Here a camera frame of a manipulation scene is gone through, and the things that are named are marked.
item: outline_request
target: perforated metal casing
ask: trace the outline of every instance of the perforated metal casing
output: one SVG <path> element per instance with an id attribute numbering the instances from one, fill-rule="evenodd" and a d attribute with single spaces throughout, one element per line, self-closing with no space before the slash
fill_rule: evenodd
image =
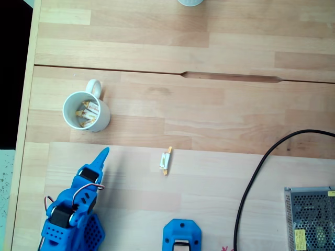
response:
<path id="1" fill-rule="evenodd" d="M 289 251 L 297 251 L 295 230 L 305 230 L 306 251 L 335 251 L 335 187 L 285 188 Z"/>

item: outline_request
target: black cable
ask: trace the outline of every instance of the black cable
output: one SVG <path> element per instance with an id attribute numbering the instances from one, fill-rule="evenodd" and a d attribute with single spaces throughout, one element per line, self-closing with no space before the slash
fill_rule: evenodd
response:
<path id="1" fill-rule="evenodd" d="M 289 138 L 298 135 L 298 134 L 302 134 L 302 133 L 319 133 L 319 134 L 324 134 L 327 136 L 331 136 L 335 138 L 335 134 L 331 133 L 331 132 L 326 132 L 326 131 L 320 131 L 320 130 L 314 130 L 314 129 L 306 129 L 306 130 L 301 130 L 301 131 L 297 131 L 297 132 L 293 132 L 291 134 L 289 134 L 288 136 L 283 137 L 281 140 L 279 140 L 277 143 L 275 143 L 267 152 L 266 154 L 263 156 L 262 160 L 260 161 L 260 163 L 258 164 L 258 167 L 256 168 L 255 173 L 252 175 L 252 178 L 243 194 L 243 197 L 241 199 L 241 203 L 239 206 L 239 210 L 237 212 L 237 216 L 236 216 L 236 223 L 235 223 L 235 229 L 234 229 L 234 251 L 237 251 L 237 235 L 238 235 L 238 229 L 239 229 L 239 223 L 240 223 L 240 219 L 241 219 L 241 215 L 242 215 L 242 211 L 243 211 L 243 206 L 245 203 L 245 199 L 248 196 L 249 190 L 253 184 L 253 182 L 256 179 L 256 176 L 258 174 L 258 172 L 260 171 L 264 161 L 266 160 L 266 158 L 270 155 L 270 153 L 276 149 L 277 146 L 279 146 L 281 143 L 283 143 L 285 140 L 288 140 Z"/>

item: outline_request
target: table edge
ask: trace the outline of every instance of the table edge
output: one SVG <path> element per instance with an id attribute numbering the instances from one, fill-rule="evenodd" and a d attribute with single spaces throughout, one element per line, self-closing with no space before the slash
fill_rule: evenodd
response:
<path id="1" fill-rule="evenodd" d="M 13 178 L 9 195 L 4 251 L 11 250 L 13 244 L 15 218 L 16 218 L 19 184 L 21 177 L 22 160 L 25 147 L 25 138 L 26 138 L 27 120 L 29 112 L 32 76 L 34 72 L 35 51 L 37 44 L 37 33 L 38 33 L 40 12 L 41 12 L 41 0 L 35 0 L 32 12 L 31 26 L 30 26 L 25 80 L 24 80 L 24 87 L 21 101 L 19 126 L 16 139 Z"/>

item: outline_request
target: small wrapped item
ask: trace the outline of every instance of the small wrapped item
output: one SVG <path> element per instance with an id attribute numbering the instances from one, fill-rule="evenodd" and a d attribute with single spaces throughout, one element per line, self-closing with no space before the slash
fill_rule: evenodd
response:
<path id="1" fill-rule="evenodd" d="M 80 123 L 81 127 L 88 127 L 95 122 L 95 119 L 86 120 L 85 122 Z"/>
<path id="2" fill-rule="evenodd" d="M 93 103 L 92 101 L 84 101 L 83 105 L 90 111 L 99 114 L 100 110 L 99 110 L 99 106 L 95 103 Z"/>
<path id="3" fill-rule="evenodd" d="M 169 159 L 170 159 L 171 152 L 172 152 L 172 147 L 170 146 L 167 152 L 162 154 L 161 164 L 159 165 L 160 169 L 163 170 L 163 174 L 165 176 L 168 175 Z"/>
<path id="4" fill-rule="evenodd" d="M 78 117 L 81 117 L 81 118 L 85 118 L 85 119 L 96 119 L 96 117 L 98 116 L 97 114 L 95 114 L 94 112 L 91 112 L 87 109 L 85 110 L 80 110 L 80 111 L 76 111 L 75 114 L 78 116 Z"/>

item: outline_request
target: wood grain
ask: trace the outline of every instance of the wood grain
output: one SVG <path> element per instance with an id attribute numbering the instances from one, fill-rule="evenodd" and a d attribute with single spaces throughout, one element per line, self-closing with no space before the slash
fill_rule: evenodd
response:
<path id="1" fill-rule="evenodd" d="M 77 170 L 104 147 L 51 143 L 45 195 L 56 198 L 70 186 Z M 134 246 L 160 250 L 163 228 L 173 218 L 192 219 L 201 227 L 202 250 L 232 246 L 240 198 L 261 155 L 174 150 L 170 174 L 165 177 L 159 162 L 166 149 L 109 147 L 105 190 L 99 192 L 94 208 L 106 233 L 99 250 Z M 332 186 L 334 165 L 330 159 L 271 156 L 245 203 L 240 249 L 285 250 L 284 187 Z"/>
<path id="2" fill-rule="evenodd" d="M 335 83 L 335 4 L 317 3 L 43 0 L 36 64 Z"/>
<path id="3" fill-rule="evenodd" d="M 94 134 L 71 129 L 62 117 L 67 96 L 84 90 L 92 78 L 102 82 L 102 100 L 112 113 L 110 125 Z M 12 250 L 38 246 L 50 142 L 264 154 L 296 130 L 335 132 L 334 96 L 332 84 L 35 66 Z M 334 146 L 332 138 L 306 134 L 285 142 L 274 154 L 334 159 Z"/>

